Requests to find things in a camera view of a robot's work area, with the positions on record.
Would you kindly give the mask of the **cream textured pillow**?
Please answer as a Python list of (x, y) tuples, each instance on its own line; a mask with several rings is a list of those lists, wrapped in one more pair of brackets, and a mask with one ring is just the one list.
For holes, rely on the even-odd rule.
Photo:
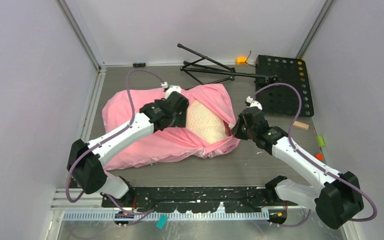
[(225, 122), (198, 100), (187, 109), (185, 128), (209, 144), (228, 137)]

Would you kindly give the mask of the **pink pillowcase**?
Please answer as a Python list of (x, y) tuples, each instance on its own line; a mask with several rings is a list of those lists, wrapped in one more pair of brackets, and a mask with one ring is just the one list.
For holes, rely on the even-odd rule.
[(186, 127), (169, 127), (141, 138), (122, 150), (109, 161), (105, 170), (138, 168), (157, 162), (179, 162), (189, 156), (213, 158), (228, 154), (238, 146), (239, 139), (231, 134), (236, 123), (233, 105), (222, 84), (200, 85), (181, 93), (188, 98), (189, 106), (198, 100), (218, 115), (224, 121), (227, 138), (210, 144)]

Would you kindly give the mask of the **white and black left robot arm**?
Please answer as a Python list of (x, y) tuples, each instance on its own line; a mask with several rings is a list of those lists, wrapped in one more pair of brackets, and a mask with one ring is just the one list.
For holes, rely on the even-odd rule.
[(145, 104), (132, 118), (109, 133), (71, 145), (67, 163), (68, 178), (74, 179), (81, 194), (110, 195), (121, 207), (133, 202), (131, 186), (122, 177), (104, 171), (104, 166), (136, 141), (166, 128), (183, 128), (189, 100), (177, 90), (168, 90), (164, 98)]

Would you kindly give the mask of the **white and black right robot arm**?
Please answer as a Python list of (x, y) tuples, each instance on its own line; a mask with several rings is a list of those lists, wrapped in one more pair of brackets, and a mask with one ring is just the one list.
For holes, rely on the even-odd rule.
[(360, 183), (353, 173), (341, 173), (317, 160), (283, 129), (269, 126), (258, 107), (244, 109), (231, 132), (237, 139), (253, 141), (259, 149), (292, 167), (309, 183), (298, 184), (282, 175), (275, 177), (265, 184), (265, 198), (271, 205), (279, 205), (282, 201), (301, 205), (335, 230), (364, 209)]

